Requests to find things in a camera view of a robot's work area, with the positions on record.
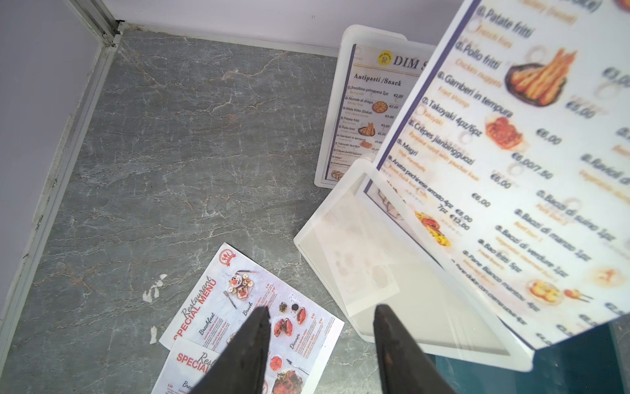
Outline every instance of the logo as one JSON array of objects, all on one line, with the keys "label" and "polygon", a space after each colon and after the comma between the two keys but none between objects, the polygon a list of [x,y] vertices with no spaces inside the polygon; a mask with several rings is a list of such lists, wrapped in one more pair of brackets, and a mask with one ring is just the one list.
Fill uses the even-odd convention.
[{"label": "logo", "polygon": [[223,249],[221,253],[219,253],[219,261],[221,264],[226,266],[230,266],[230,260],[236,257],[236,253],[232,252],[230,249]]},{"label": "logo", "polygon": [[[416,59],[415,57],[409,58],[396,55],[396,58],[394,59],[394,66],[407,67],[410,69],[418,69],[419,63],[420,60]],[[422,65],[421,70],[424,70],[426,65],[427,62]]]},{"label": "logo", "polygon": [[389,63],[392,62],[393,58],[394,57],[392,56],[392,53],[390,51],[384,50],[379,55],[379,64],[382,64],[383,66],[386,66],[386,65],[388,65]]}]

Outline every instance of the metal frame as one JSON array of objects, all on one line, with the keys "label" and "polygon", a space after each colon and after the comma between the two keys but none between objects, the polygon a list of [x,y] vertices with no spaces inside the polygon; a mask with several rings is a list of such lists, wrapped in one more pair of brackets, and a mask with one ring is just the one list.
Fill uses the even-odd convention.
[{"label": "metal frame", "polygon": [[66,0],[83,23],[107,46],[114,45],[119,21],[101,0]]},{"label": "metal frame", "polygon": [[18,274],[11,285],[6,315],[4,320],[0,321],[0,376],[2,376],[2,370],[11,347],[13,335],[33,283],[35,271],[46,246],[50,229],[61,205],[72,169],[79,156],[92,114],[94,114],[96,102],[100,96],[103,83],[116,53],[117,44],[121,38],[120,32],[117,30],[118,22],[113,19],[112,14],[100,0],[66,1],[82,22],[103,42],[103,47],[98,54],[96,65],[77,108],[66,143],[59,147],[61,152],[58,151],[55,155],[55,157],[59,156],[60,160],[59,165],[51,169],[53,171],[53,185],[49,190],[48,196],[44,195],[40,199],[40,206],[37,211],[42,211],[42,215],[38,218],[33,238],[28,241],[30,245],[28,253],[23,257]]}]

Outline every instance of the menu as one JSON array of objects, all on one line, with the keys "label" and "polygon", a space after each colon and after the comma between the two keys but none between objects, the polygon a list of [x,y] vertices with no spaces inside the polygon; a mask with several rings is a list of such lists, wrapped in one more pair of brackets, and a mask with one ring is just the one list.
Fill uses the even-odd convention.
[{"label": "menu", "polygon": [[630,3],[468,0],[375,161],[533,349],[630,311]]},{"label": "menu", "polygon": [[420,45],[353,45],[332,142],[323,142],[329,151],[322,181],[337,182],[357,158],[376,156],[431,56],[433,47]]},{"label": "menu", "polygon": [[343,322],[224,243],[159,339],[221,353],[248,315],[267,306],[272,335],[263,394],[312,393]]},{"label": "menu", "polygon": [[208,373],[219,353],[180,338],[173,344],[151,394],[187,394]]}]

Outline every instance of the gray marble floor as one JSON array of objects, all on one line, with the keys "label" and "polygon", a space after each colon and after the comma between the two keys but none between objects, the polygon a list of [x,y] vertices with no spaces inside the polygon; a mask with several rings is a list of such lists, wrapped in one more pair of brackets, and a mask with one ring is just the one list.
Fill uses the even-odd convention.
[{"label": "gray marble floor", "polygon": [[[313,177],[335,64],[126,31],[0,393],[149,393],[168,353],[150,329],[159,338],[223,242],[343,318],[292,242],[328,193]],[[630,326],[614,328],[628,358]],[[380,393],[378,375],[346,325],[316,392]]]},{"label": "gray marble floor", "polygon": [[618,318],[612,323],[611,330],[617,347],[624,388],[626,394],[630,394],[630,315]]}]

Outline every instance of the clear plastic stand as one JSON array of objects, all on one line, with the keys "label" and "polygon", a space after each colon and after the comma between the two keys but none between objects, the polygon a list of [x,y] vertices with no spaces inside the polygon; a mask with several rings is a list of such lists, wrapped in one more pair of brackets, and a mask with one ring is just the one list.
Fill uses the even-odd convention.
[{"label": "clear plastic stand", "polygon": [[[370,181],[378,189],[378,205],[364,193]],[[403,222],[413,239],[387,215]],[[364,340],[374,341],[374,308],[385,303],[427,353],[531,370],[534,351],[437,263],[450,258],[423,244],[426,235],[413,218],[372,163],[362,158],[294,242]]]}]

